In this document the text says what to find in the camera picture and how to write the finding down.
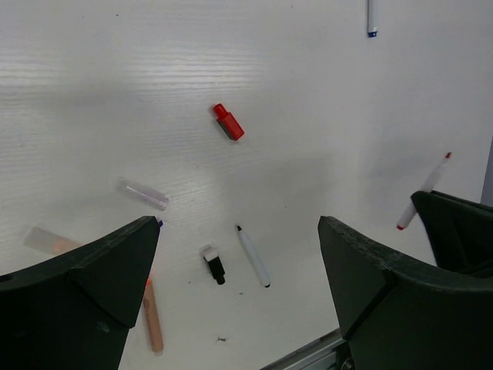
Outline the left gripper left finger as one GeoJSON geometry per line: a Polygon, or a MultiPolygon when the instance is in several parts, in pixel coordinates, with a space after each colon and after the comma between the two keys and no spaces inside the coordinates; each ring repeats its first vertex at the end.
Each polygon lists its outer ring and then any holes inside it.
{"type": "Polygon", "coordinates": [[[3,369],[117,369],[160,227],[144,216],[1,277],[3,369]]]}

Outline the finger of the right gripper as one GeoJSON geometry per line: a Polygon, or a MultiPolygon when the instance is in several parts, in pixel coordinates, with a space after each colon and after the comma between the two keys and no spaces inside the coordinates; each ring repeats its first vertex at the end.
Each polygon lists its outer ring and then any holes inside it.
{"type": "Polygon", "coordinates": [[[492,207],[437,191],[412,194],[439,268],[492,275],[492,207]]]}

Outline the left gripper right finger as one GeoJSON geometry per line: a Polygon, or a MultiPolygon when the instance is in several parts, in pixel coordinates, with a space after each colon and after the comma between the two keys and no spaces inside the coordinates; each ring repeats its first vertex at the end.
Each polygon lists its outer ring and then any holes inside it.
{"type": "Polygon", "coordinates": [[[318,223],[340,333],[358,369],[490,369],[492,281],[318,223]]]}

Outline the red marker pen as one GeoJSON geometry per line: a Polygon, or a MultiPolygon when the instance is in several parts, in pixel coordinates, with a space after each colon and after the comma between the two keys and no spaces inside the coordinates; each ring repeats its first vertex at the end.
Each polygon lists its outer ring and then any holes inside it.
{"type": "MultiPolygon", "coordinates": [[[[420,187],[420,191],[431,192],[434,187],[437,185],[440,180],[445,167],[447,166],[449,160],[451,159],[452,152],[446,153],[441,162],[430,172],[424,183],[420,187]]],[[[413,205],[413,203],[409,203],[399,220],[397,221],[396,227],[398,230],[406,229],[414,216],[417,214],[417,211],[413,205]]]]}

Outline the blue marker pen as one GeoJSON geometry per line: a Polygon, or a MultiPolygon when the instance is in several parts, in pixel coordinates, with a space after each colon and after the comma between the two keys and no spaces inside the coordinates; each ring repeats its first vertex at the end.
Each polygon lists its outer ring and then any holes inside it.
{"type": "Polygon", "coordinates": [[[375,38],[378,35],[378,0],[367,0],[367,36],[375,38]]]}

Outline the red pen cap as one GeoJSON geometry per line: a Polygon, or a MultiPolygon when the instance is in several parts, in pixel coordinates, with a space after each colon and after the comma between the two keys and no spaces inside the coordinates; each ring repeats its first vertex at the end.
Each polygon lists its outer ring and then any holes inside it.
{"type": "Polygon", "coordinates": [[[244,130],[241,125],[223,104],[216,104],[213,106],[212,111],[216,116],[216,121],[231,140],[238,141],[244,135],[244,130]]]}

